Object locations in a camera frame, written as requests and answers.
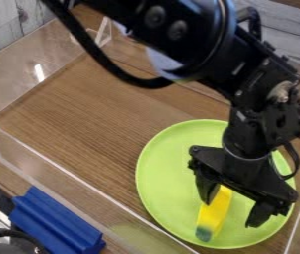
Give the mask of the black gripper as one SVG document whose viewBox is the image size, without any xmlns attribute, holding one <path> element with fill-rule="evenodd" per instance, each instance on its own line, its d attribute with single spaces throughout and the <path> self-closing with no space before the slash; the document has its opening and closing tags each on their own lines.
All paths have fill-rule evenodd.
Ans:
<svg viewBox="0 0 300 254">
<path fill-rule="evenodd" d="M 273 152 L 283 146 L 295 170 L 281 174 Z M 287 181 L 299 172 L 299 154 L 291 140 L 279 133 L 224 132 L 219 147 L 193 145 L 189 148 L 189 169 L 196 177 L 201 201 L 210 205 L 221 186 L 253 201 L 245 227 L 259 228 L 271 216 L 287 215 L 299 192 Z"/>
</svg>

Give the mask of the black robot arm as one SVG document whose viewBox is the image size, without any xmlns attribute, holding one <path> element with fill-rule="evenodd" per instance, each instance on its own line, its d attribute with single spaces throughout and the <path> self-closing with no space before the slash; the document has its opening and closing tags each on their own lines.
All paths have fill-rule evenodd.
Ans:
<svg viewBox="0 0 300 254">
<path fill-rule="evenodd" d="M 83 0 L 154 52 L 160 77 L 127 73 L 109 58 L 59 0 L 43 0 L 87 53 L 121 80 L 144 88 L 196 81 L 231 102 L 220 147 L 194 145 L 189 167 L 200 198 L 210 203 L 221 187 L 255 202 L 247 226 L 287 214 L 299 193 L 279 173 L 272 153 L 300 137 L 300 78 L 288 58 L 261 38 L 252 7 L 232 0 Z"/>
</svg>

